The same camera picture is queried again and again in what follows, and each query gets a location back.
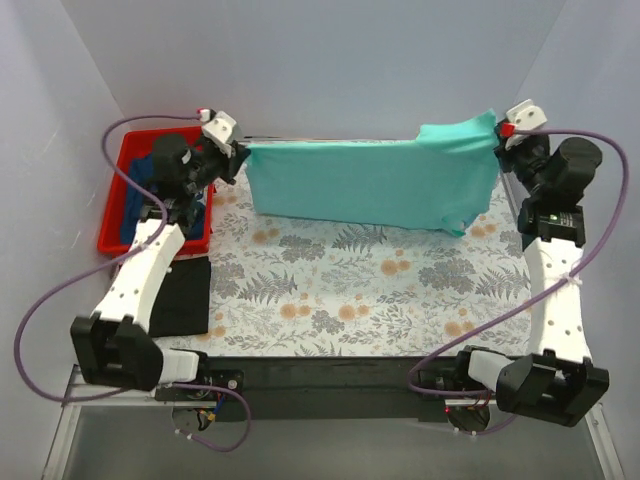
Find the mint green t-shirt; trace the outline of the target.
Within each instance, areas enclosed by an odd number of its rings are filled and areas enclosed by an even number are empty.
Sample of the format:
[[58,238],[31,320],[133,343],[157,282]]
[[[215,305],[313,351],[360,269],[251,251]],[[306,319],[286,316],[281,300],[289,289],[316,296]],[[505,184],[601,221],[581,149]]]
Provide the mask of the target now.
[[465,234],[499,174],[494,111],[423,125],[413,140],[254,143],[259,214]]

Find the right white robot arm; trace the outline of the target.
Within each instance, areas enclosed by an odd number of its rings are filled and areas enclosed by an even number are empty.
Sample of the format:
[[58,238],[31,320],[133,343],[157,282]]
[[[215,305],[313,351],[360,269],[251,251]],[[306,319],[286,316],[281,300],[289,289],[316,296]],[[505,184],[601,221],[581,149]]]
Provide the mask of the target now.
[[526,189],[517,229],[531,282],[531,333],[526,355],[510,359],[467,346],[456,356],[454,389],[475,397],[489,389],[500,410],[575,426],[609,388],[594,365],[581,312],[581,284],[571,270],[586,243],[580,201],[602,162],[591,141],[568,137],[551,148],[546,135],[506,140],[496,150],[503,171]]

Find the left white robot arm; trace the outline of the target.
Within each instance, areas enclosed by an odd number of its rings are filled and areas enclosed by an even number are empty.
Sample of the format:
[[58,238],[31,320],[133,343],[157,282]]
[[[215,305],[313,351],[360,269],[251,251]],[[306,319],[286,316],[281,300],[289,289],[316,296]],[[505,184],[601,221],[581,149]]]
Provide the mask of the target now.
[[196,219],[196,196],[215,180],[234,184],[249,154],[231,134],[202,132],[190,145],[180,134],[153,143],[151,179],[134,187],[144,197],[131,246],[106,295],[70,334],[89,384],[151,391],[178,383],[193,400],[213,386],[194,351],[162,349],[149,334],[153,306],[170,265]]

